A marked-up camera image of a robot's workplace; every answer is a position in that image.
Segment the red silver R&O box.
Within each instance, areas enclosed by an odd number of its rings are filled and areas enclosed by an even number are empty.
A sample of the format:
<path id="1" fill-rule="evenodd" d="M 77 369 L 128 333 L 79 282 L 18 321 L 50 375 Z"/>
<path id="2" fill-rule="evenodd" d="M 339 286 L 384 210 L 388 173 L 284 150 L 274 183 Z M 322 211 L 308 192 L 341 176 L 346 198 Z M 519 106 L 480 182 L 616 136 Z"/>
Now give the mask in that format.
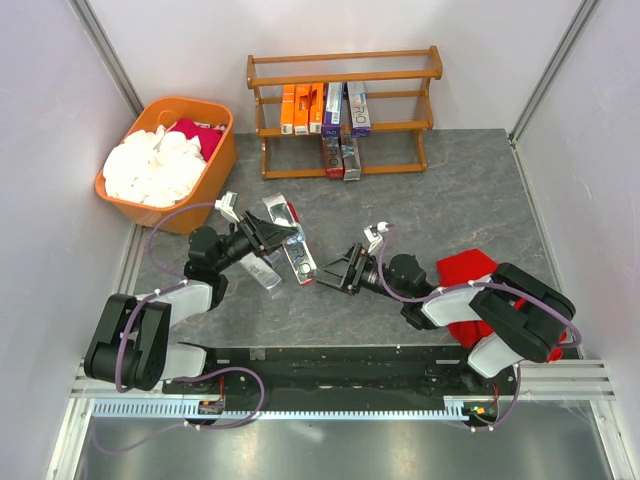
<path id="1" fill-rule="evenodd" d="M 296 230 L 285 240 L 283 249 L 298 283 L 300 285 L 309 284 L 313 280 L 317 266 L 309 250 L 306 235 L 295 208 L 281 193 L 264 197 L 262 202 L 273 223 Z"/>
<path id="2" fill-rule="evenodd" d="M 337 137 L 323 138 L 322 148 L 326 177 L 329 179 L 342 179 L 344 177 L 344 163 L 339 139 Z"/>
<path id="3" fill-rule="evenodd" d="M 344 134 L 340 142 L 343 160 L 343 180 L 357 181 L 361 178 L 361 161 L 357 139 L 350 134 Z"/>

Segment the orange Curaprox toothpaste box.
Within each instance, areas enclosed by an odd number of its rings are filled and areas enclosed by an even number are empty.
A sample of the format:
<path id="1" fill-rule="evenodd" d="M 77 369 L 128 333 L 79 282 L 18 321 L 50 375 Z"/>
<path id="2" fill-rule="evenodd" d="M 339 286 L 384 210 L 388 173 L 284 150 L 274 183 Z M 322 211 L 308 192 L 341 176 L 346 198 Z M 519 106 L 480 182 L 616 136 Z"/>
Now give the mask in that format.
<path id="1" fill-rule="evenodd" d="M 280 131 L 283 135 L 291 135 L 293 133 L 295 90 L 296 86 L 294 84 L 285 84 L 283 86 L 280 112 Z"/>

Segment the purple white R.O toothpaste box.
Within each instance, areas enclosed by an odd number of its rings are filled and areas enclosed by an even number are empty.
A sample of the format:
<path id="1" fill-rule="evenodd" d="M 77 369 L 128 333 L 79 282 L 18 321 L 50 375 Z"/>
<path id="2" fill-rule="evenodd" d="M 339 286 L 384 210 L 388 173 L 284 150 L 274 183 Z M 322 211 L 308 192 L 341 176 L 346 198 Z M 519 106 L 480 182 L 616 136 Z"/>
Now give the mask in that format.
<path id="1" fill-rule="evenodd" d="M 369 136 L 372 126 L 367 104 L 366 88 L 363 81 L 351 81 L 347 83 L 347 99 L 351 119 L 351 135 L 355 138 Z"/>

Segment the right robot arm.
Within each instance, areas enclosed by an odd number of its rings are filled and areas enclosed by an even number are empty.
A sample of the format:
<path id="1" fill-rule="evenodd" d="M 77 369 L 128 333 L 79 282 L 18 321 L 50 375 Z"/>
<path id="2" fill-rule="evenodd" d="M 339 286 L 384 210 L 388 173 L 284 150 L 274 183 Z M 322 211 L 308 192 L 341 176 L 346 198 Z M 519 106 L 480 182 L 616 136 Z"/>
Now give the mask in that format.
<path id="1" fill-rule="evenodd" d="M 447 329 L 468 350 L 457 377 L 473 394 L 512 365 L 554 361 L 580 341 L 571 324 L 574 304 L 519 267 L 471 249 L 437 268 L 441 283 L 433 286 L 415 256 L 397 254 L 384 263 L 356 243 L 316 279 L 346 294 L 366 289 L 401 302 L 402 317 L 417 330 Z"/>

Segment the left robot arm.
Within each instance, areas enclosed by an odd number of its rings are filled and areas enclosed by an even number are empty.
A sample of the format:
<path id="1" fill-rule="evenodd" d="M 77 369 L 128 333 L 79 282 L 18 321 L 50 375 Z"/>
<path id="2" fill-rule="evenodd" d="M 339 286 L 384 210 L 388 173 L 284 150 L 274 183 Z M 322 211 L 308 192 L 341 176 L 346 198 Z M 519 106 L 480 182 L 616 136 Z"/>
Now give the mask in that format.
<path id="1" fill-rule="evenodd" d="M 165 371 L 170 325 L 217 308 L 228 287 L 226 269 L 251 254 L 273 253 L 297 233 L 249 211 L 228 234 L 211 226 L 194 230 L 178 283 L 142 297 L 118 293 L 107 299 L 84 357 L 85 375 L 120 393 L 151 390 Z"/>

